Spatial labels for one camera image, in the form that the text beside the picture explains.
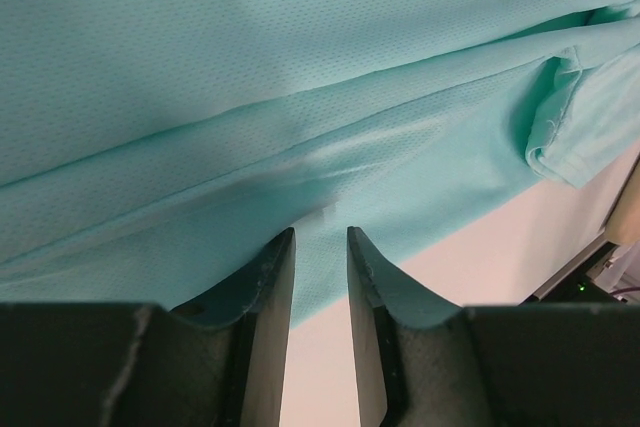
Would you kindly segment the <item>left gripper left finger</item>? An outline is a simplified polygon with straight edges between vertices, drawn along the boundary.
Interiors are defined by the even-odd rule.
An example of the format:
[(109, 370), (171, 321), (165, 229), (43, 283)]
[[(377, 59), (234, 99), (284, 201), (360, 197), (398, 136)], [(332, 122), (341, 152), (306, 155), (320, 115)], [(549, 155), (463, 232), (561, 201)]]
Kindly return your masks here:
[(172, 310), (152, 303), (5, 303), (5, 426), (276, 426), (295, 232)]

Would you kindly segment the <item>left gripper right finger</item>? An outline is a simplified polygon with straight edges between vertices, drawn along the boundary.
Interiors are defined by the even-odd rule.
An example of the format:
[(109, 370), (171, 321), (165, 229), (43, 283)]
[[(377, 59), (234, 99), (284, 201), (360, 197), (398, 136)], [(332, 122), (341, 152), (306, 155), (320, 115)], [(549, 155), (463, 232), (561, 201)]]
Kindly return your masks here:
[(621, 302), (461, 307), (347, 231), (364, 426), (635, 426), (639, 309)]

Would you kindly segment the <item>mint green t shirt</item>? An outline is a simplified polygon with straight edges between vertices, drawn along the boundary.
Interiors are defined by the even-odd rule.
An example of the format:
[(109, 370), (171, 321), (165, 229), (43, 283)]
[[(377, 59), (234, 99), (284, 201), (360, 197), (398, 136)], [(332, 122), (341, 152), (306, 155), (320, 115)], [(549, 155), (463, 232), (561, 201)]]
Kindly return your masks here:
[(294, 318), (639, 135), (639, 0), (1, 0), (1, 298), (176, 306), (280, 231)]

